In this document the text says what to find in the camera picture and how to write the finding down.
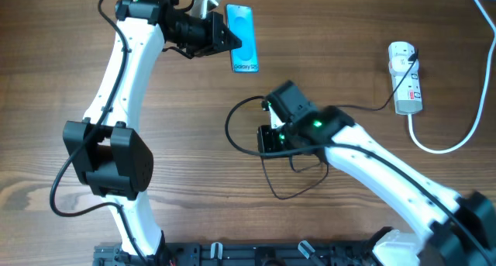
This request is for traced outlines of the blue smartphone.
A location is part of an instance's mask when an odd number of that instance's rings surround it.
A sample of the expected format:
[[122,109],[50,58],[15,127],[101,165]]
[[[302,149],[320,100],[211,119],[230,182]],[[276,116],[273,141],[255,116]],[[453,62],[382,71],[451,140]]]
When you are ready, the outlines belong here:
[[238,37],[242,46],[231,51],[232,70],[235,73],[257,73],[259,62],[253,10],[246,5],[226,5],[226,18],[230,31]]

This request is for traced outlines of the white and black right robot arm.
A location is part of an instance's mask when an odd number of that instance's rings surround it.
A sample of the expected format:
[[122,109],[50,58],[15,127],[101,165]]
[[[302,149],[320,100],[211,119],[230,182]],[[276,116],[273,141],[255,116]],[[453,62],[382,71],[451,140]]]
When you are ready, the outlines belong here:
[[370,189],[412,229],[387,229],[371,243],[380,265],[493,265],[495,208],[479,192],[463,197],[387,151],[341,109],[309,101],[292,81],[263,97],[271,124],[262,157],[315,155]]

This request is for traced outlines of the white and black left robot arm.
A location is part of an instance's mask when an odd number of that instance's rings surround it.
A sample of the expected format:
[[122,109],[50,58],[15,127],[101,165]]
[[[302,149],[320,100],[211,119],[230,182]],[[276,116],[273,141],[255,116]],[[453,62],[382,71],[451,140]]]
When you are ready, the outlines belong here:
[[115,42],[104,78],[79,122],[69,121],[63,140],[79,182],[102,199],[118,226],[125,261],[156,264],[166,256],[164,234],[147,194],[153,155],[139,135],[146,87],[160,54],[192,59],[237,49],[241,40],[224,23],[222,0],[118,0]]

